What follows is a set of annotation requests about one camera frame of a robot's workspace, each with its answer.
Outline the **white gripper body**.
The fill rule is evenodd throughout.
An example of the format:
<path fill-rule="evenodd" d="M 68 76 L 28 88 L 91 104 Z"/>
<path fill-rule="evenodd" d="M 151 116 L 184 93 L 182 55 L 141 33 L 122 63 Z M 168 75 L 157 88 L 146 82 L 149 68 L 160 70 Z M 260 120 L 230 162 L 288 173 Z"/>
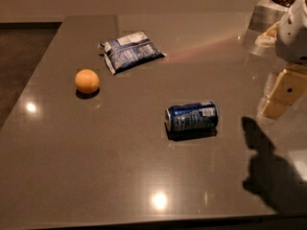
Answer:
<path fill-rule="evenodd" d="M 307 0 L 295 0 L 282 15 L 276 31 L 275 51 L 285 61 L 307 63 Z"/>

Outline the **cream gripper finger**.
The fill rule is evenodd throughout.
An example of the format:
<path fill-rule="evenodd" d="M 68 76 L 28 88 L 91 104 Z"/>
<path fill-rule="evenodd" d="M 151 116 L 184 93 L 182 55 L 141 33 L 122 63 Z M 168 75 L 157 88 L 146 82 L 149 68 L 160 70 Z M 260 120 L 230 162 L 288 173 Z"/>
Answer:
<path fill-rule="evenodd" d="M 259 104 L 259 114 L 277 120 L 307 90 L 307 74 L 293 69 L 283 69 L 269 75 L 264 97 Z"/>
<path fill-rule="evenodd" d="M 274 47 L 278 25 L 279 22 L 275 22 L 271 25 L 265 32 L 257 37 L 255 44 L 264 48 Z"/>

